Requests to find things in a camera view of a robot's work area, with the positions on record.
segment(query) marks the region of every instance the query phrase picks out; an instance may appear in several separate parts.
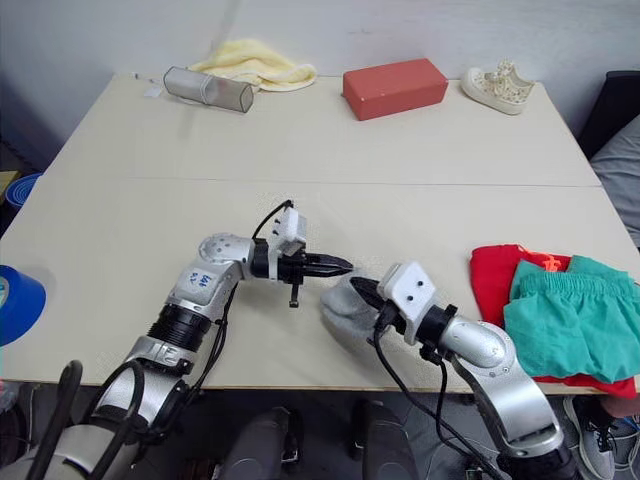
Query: gray cushion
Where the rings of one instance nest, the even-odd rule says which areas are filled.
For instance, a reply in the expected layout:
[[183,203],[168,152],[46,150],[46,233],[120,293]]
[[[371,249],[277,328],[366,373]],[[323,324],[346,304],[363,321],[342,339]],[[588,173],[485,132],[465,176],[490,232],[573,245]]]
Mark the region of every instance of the gray cushion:
[[640,248],[640,115],[593,156],[591,166]]

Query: red cloth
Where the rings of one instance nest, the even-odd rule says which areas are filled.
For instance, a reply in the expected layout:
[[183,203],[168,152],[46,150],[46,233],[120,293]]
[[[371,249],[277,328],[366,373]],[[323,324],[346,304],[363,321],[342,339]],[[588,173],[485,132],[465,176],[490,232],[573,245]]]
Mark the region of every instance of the red cloth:
[[[476,248],[471,254],[471,287],[482,318],[504,328],[503,308],[509,303],[511,282],[520,260],[526,260],[551,272],[564,272],[571,257],[530,252],[520,245],[492,245]],[[536,377],[538,382],[564,383],[572,387],[593,387],[619,397],[635,398],[633,378],[603,383],[589,375],[567,378]]]

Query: red block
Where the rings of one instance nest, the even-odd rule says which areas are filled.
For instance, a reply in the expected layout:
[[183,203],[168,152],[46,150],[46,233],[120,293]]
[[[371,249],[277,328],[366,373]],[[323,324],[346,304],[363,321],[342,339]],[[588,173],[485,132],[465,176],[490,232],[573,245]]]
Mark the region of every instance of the red block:
[[352,70],[342,81],[358,120],[440,103],[449,83],[426,58]]

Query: sneaker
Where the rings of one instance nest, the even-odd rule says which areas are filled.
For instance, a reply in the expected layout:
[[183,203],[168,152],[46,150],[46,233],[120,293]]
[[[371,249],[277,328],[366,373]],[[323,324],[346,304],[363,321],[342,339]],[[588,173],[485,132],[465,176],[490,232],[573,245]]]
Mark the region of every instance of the sneaker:
[[503,60],[496,72],[470,68],[460,84],[464,93],[476,102],[507,115],[517,115],[524,110],[534,82],[520,78],[513,63]]
[[588,473],[598,480],[613,480],[615,460],[608,428],[598,428],[584,415],[584,398],[565,397],[564,410],[578,431],[580,459]]

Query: white sneaker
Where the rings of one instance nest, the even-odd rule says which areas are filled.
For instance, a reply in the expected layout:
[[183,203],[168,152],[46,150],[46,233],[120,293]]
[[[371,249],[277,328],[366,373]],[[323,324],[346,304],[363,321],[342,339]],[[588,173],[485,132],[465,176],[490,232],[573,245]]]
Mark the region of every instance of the white sneaker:
[[497,72],[470,68],[461,81],[462,90],[475,101],[507,115],[522,113],[534,82],[523,80],[512,62],[503,60]]

